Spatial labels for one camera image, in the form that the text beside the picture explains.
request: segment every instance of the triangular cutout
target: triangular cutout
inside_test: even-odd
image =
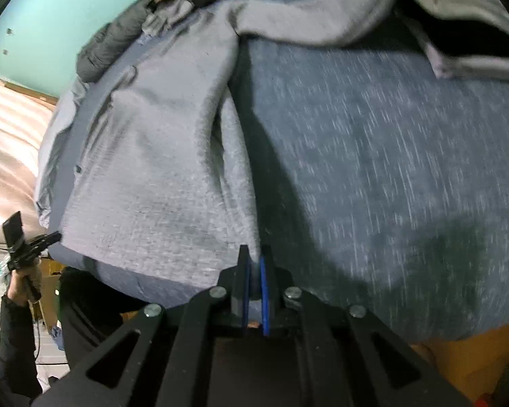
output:
[[[117,387],[138,338],[139,332],[130,332],[107,355],[88,370],[87,377],[110,389]]]
[[[387,373],[392,389],[398,390],[420,379],[421,374],[405,357],[380,334],[372,335],[373,345]]]

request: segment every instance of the cable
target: cable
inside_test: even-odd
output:
[[[34,313],[34,321],[36,322],[36,329],[38,331],[38,352],[36,353],[36,356],[34,357],[34,361],[36,361],[39,357],[39,350],[41,349],[41,346],[42,346],[42,339],[39,335],[38,315],[36,314],[36,309],[34,309],[34,305],[32,305],[32,307],[33,307],[32,312]]]

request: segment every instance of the bed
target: bed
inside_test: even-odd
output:
[[[88,91],[58,161],[49,231],[95,111],[164,40],[131,45]],[[365,304],[408,341],[509,323],[509,83],[436,79],[391,16],[347,49],[243,38],[229,88],[261,241],[299,286]],[[50,254],[165,307],[199,290],[60,244]]]

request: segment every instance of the teal wall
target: teal wall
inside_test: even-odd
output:
[[[11,0],[0,16],[0,78],[60,95],[79,49],[133,1]]]

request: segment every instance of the black sleeve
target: black sleeve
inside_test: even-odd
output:
[[[0,312],[0,387],[33,400],[42,393],[34,358],[34,328],[28,306],[2,297]]]

